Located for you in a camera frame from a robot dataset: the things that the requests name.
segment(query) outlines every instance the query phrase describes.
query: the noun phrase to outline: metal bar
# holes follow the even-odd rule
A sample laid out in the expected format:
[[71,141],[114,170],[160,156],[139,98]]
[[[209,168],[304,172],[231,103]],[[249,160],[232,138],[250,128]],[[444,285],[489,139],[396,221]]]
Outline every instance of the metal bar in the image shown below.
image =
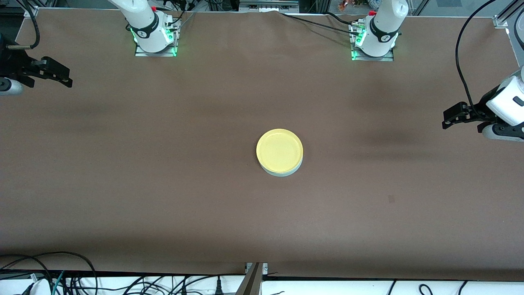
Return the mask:
[[417,9],[415,9],[415,12],[413,13],[413,15],[415,16],[419,16],[422,11],[424,10],[424,8],[426,7],[426,5],[428,4],[429,0],[422,0],[422,2],[420,3],[419,7],[417,7]]
[[253,263],[235,295],[260,295],[263,272],[264,267],[262,262]]
[[508,6],[493,17],[493,24],[496,28],[507,27],[506,21],[524,7],[524,0],[513,0]]

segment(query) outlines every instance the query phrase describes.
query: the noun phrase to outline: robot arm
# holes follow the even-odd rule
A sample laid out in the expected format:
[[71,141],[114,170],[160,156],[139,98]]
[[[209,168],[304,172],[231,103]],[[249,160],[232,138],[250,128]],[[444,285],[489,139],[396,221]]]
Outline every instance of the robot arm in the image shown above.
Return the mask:
[[395,46],[398,29],[408,15],[406,0],[383,0],[374,16],[364,19],[366,34],[356,46],[372,57],[384,56]]
[[524,81],[522,67],[470,107],[459,102],[444,111],[442,128],[457,123],[482,122],[477,126],[486,138],[524,142]]
[[152,9],[147,0],[109,0],[124,14],[136,43],[146,52],[159,52],[174,42],[173,17]]
[[66,87],[73,85],[66,66],[47,56],[36,60],[25,50],[9,49],[9,45],[17,44],[0,34],[0,95],[21,94],[23,85],[34,87],[31,77],[54,80]]

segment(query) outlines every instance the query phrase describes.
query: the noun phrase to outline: bracket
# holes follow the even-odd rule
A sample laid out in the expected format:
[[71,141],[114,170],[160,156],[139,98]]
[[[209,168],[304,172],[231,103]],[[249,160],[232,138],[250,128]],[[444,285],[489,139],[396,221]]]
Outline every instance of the bracket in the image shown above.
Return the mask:
[[[173,16],[167,15],[167,22],[173,22]],[[177,20],[174,24],[166,27],[166,35],[168,38],[173,39],[174,41],[169,44],[166,48],[159,52],[147,52],[144,51],[140,46],[138,45],[138,42],[136,41],[135,34],[133,33],[133,38],[136,43],[135,47],[135,56],[157,56],[157,57],[173,57],[177,56],[178,52],[178,41],[180,39],[180,27],[182,25],[182,20]]]
[[393,49],[390,49],[384,56],[373,57],[365,54],[362,49],[356,46],[356,43],[360,42],[366,35],[366,23],[364,18],[352,22],[348,25],[348,29],[351,32],[358,33],[358,36],[350,34],[351,60],[393,61]]

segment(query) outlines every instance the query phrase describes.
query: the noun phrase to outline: round container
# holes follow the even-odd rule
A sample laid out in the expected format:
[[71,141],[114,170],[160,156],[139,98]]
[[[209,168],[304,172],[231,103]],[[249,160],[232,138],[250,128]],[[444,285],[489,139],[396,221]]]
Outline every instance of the round container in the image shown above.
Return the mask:
[[273,176],[293,174],[302,164],[303,154],[300,139],[286,129],[270,130],[257,143],[258,161]]

